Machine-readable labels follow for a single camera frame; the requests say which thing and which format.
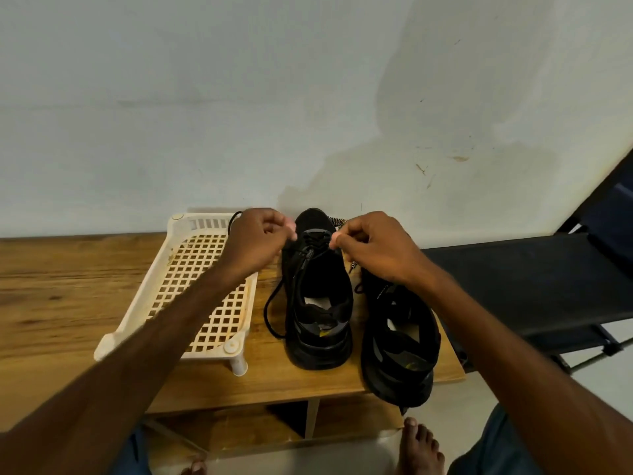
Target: plastic basket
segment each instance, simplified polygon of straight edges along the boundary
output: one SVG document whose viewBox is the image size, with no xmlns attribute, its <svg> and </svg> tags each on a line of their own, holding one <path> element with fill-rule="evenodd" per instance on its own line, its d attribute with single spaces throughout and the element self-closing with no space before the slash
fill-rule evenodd
<svg viewBox="0 0 633 475">
<path fill-rule="evenodd" d="M 94 351 L 100 360 L 154 317 L 218 260 L 232 213 L 179 213 L 167 224 L 167 237 L 147 271 L 130 308 L 113 333 Z M 244 341 L 251 327 L 257 273 L 252 274 L 209 314 L 183 359 L 230 360 L 233 373 L 244 375 Z"/>
</svg>

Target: blue pants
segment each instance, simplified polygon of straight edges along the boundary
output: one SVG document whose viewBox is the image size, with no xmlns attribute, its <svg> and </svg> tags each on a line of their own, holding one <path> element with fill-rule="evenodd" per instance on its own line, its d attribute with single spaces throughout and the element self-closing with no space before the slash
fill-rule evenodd
<svg viewBox="0 0 633 475">
<path fill-rule="evenodd" d="M 140 427 L 126 442 L 109 475 L 151 475 Z M 451 464 L 447 475 L 543 475 L 543 472 L 518 437 L 506 412 L 497 405 L 481 439 Z"/>
</svg>

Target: sneaker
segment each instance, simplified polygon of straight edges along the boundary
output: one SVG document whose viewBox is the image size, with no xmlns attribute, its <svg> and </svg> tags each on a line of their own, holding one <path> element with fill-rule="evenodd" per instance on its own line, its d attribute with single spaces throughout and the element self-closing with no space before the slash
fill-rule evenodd
<svg viewBox="0 0 633 475">
<path fill-rule="evenodd" d="M 328 245 L 336 228 L 318 208 L 296 219 L 297 240 L 282 250 L 282 281 L 264 306 L 264 321 L 276 338 L 286 340 L 289 359 L 306 370 L 342 365 L 352 352 L 349 319 L 354 303 L 352 285 L 340 249 Z M 286 334 L 268 322 L 268 304 L 286 289 Z"/>
<path fill-rule="evenodd" d="M 402 411 L 431 395 L 441 337 L 431 309 L 415 293 L 363 269 L 369 317 L 361 368 L 369 389 Z"/>
</svg>

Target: floor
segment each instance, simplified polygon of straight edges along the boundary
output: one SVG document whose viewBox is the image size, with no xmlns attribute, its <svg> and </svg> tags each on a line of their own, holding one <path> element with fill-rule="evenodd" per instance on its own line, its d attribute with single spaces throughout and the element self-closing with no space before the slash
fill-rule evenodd
<svg viewBox="0 0 633 475">
<path fill-rule="evenodd" d="M 633 337 L 633 320 L 604 327 L 619 341 Z M 597 355 L 599 349 L 565 356 L 574 366 Z M 576 373 L 574 378 L 633 420 L 633 347 Z M 434 387 L 431 398 L 407 415 L 431 428 L 446 455 L 447 463 L 467 451 L 479 438 L 486 419 L 496 404 L 495 396 L 479 373 L 467 375 L 463 383 Z M 398 459 L 400 433 L 376 440 L 337 443 L 320 447 L 285 450 L 223 460 L 208 460 L 209 473 L 224 475 L 280 474 L 312 475 L 350 473 L 386 475 Z M 153 467 L 154 475 L 179 475 L 183 465 Z"/>
</svg>

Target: foot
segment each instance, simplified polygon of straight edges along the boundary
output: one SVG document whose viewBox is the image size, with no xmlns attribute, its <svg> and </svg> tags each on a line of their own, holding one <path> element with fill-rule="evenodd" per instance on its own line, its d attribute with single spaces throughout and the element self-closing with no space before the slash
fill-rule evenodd
<svg viewBox="0 0 633 475">
<path fill-rule="evenodd" d="M 204 462 L 194 462 L 190 468 L 181 471 L 180 475 L 206 475 L 206 465 Z"/>
<path fill-rule="evenodd" d="M 414 418 L 405 420 L 400 440 L 397 475 L 444 475 L 444 454 L 433 432 L 418 425 Z"/>
</svg>

